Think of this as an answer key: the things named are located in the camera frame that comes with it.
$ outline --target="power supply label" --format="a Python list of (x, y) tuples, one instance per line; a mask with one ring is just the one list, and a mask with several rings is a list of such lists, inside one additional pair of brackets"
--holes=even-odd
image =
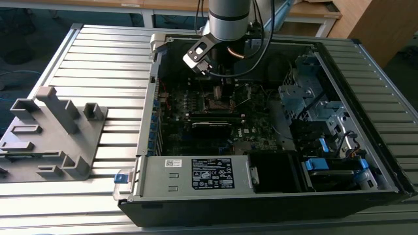
[(231, 158), (192, 159), (191, 178), (195, 190), (235, 188)]

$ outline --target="white label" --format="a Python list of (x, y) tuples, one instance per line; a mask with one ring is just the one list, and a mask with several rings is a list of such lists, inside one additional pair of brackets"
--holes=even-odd
[(165, 167), (181, 167), (181, 159), (167, 159)]
[(128, 7), (138, 7), (138, 4), (121, 4), (121, 6), (128, 6)]

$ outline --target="wire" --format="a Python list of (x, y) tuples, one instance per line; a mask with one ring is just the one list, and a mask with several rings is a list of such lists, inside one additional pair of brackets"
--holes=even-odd
[(233, 108), (236, 108), (239, 105), (241, 105), (244, 102), (247, 102), (249, 99), (245, 99), (241, 103), (239, 103), (237, 105), (235, 105)]
[(359, 151), (359, 142), (355, 140), (355, 138), (352, 138), (352, 142), (356, 144), (353, 150), (351, 151), (351, 153), (348, 154), (349, 157), (353, 157), (355, 156), (355, 153)]
[(253, 9), (253, 22), (256, 21), (256, 9), (255, 9), (256, 0), (252, 0), (252, 9)]
[(200, 14), (201, 14), (201, 20), (203, 20), (203, 24), (204, 24), (203, 4), (204, 4), (204, 0), (201, 0), (201, 4), (200, 4)]
[(341, 148), (341, 144), (344, 143), (344, 138), (345, 138), (347, 135), (349, 135), (351, 133), (353, 133), (353, 131), (347, 131), (347, 132), (343, 134), (343, 136), (341, 136), (341, 138), (340, 138), (340, 140), (339, 140), (339, 142), (337, 142), (336, 151), (335, 151), (335, 157), (337, 157), (337, 155), (339, 155), (339, 151), (340, 151), (340, 148)]
[(259, 5), (256, 3), (256, 0), (252, 0), (252, 3), (253, 3), (253, 18), (255, 18), (255, 22), (256, 22), (256, 14), (255, 14), (255, 9), (257, 11), (257, 14), (259, 14), (259, 18), (260, 18), (260, 25), (261, 25), (261, 43), (260, 43), (260, 46), (259, 48), (256, 49), (256, 51), (251, 54), (251, 55), (241, 55), (239, 53), (236, 53), (232, 48), (227, 47), (227, 50), (228, 50), (228, 53), (231, 55), (233, 55), (236, 58), (239, 59), (249, 59), (252, 58), (260, 51), (261, 47), (263, 47), (263, 43), (264, 43), (264, 25), (263, 25), (263, 18), (261, 18), (261, 13), (260, 13), (260, 9), (259, 9)]
[(288, 139), (288, 140), (293, 140), (292, 138), (289, 138), (289, 137), (287, 137), (287, 136), (284, 136), (277, 130), (276, 130), (276, 128), (271, 125), (271, 128), (273, 129), (273, 131), (283, 137), (283, 138), (285, 138), (285, 139)]
[(272, 40), (272, 32), (273, 32), (273, 18), (275, 18), (275, 15), (273, 15), (273, 0), (269, 0), (271, 2), (271, 29), (269, 29), (269, 36), (268, 36), (268, 40), (267, 40), (267, 43), (265, 43), (265, 46), (264, 46), (264, 49), (263, 49), (263, 52), (261, 52), (261, 55), (257, 59), (257, 61), (255, 62), (253, 66), (251, 69), (248, 69), (245, 72), (241, 72), (239, 74), (232, 74), (232, 75), (221, 75), (221, 74), (217, 74), (217, 73), (213, 73), (213, 72), (208, 72), (209, 75), (212, 76), (216, 76), (216, 77), (225, 77), (225, 78), (231, 78), (231, 77), (241, 77), (244, 75), (247, 75), (248, 73), (251, 73), (253, 71), (253, 69), (256, 68), (256, 66), (259, 65), (260, 61), (261, 61), (261, 58), (264, 57), (265, 55), (265, 52), (267, 52), (267, 49), (269, 47), (269, 43), (271, 43), (271, 40)]
[(197, 17), (199, 17), (199, 7), (200, 7), (200, 1), (197, 1), (197, 10), (196, 10), (196, 16), (195, 16), (195, 33), (197, 34)]
[(300, 113), (296, 116), (296, 119), (300, 118), (301, 114), (309, 110), (309, 108), (317, 103), (319, 99), (325, 95), (325, 92), (321, 91), (320, 94), (313, 98), (312, 102), (301, 109)]
[(14, 73), (14, 72), (16, 72), (16, 73), (36, 73), (36, 74), (41, 75), (41, 73), (40, 73), (40, 72), (36, 72), (36, 71), (30, 71), (30, 70), (16, 70), (16, 71), (8, 71), (8, 72), (5, 72), (5, 73), (1, 73), (0, 76), (8, 75), (8, 74)]
[(267, 95), (267, 92), (265, 92), (265, 90), (264, 90), (264, 88), (263, 88), (263, 85), (260, 85), (260, 88), (261, 88), (261, 90), (263, 90), (263, 93)]

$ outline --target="slotted aluminum surface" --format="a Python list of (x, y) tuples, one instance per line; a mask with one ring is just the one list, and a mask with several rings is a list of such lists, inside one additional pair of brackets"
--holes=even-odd
[[(349, 226), (351, 232), (363, 229), (386, 231), (418, 222), (418, 198), (411, 198), (398, 205), (370, 208), (337, 220), (196, 228), (137, 228), (112, 199), (112, 177), (120, 169), (133, 166), (151, 65), (148, 43), (155, 32), (192, 34), (187, 30), (93, 25), (69, 31), (29, 98), (37, 86), (49, 85), (56, 88), (57, 96), (72, 99), (76, 105), (97, 102), (100, 106), (109, 107), (92, 173), (82, 182), (1, 184), (0, 229), (5, 230), (0, 234), (136, 234), (173, 231), (195, 234), (301, 227), (321, 227), (320, 231), (325, 233), (332, 231), (327, 228), (333, 226)], [(388, 148), (412, 183), (418, 184), (416, 114), (362, 47), (349, 40), (291, 36), (277, 39), (315, 40), (325, 45), (382, 137), (388, 142)], [(120, 187), (121, 193), (128, 193), (128, 187)]]

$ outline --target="motherboard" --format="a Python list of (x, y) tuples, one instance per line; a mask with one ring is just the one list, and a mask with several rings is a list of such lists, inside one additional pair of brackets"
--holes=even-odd
[(233, 80), (160, 81), (163, 155), (243, 155), (276, 150), (267, 101), (273, 90)]

